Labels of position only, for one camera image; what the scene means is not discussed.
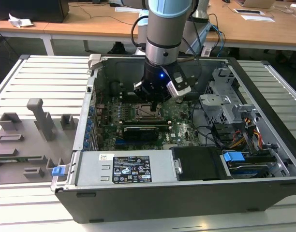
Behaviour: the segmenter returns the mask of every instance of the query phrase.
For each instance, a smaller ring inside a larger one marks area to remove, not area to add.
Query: laptop
[[[270,8],[275,0],[236,0],[243,7]]]

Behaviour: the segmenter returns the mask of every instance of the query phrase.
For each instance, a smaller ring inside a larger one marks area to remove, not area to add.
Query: robotic arm
[[[158,103],[191,91],[177,58],[186,21],[197,9],[199,1],[123,0],[122,3],[134,8],[149,8],[144,75],[141,82],[134,85],[134,92],[151,102],[151,111],[156,111]]]

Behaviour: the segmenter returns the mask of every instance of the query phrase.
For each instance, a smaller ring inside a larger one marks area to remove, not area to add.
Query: warning label
[[[113,182],[115,184],[151,181],[149,156],[114,157]]]

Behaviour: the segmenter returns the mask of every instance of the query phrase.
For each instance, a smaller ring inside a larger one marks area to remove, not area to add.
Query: blue latch
[[[240,151],[228,151],[223,154],[223,157],[226,162],[245,161],[245,158]]]
[[[52,169],[52,176],[64,176],[65,167],[55,167]]]

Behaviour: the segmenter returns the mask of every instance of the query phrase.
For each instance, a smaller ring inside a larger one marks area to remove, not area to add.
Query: blue cable
[[[223,46],[224,46],[224,44],[223,44],[223,37],[222,37],[222,33],[219,31],[219,29],[218,28],[216,28],[214,25],[211,25],[215,30],[216,30],[216,32],[221,36],[221,47],[220,47],[220,50],[219,50],[219,53],[217,54],[217,57],[219,57],[219,55],[220,55],[220,53],[221,53],[221,51],[222,51],[222,49],[223,49]]]

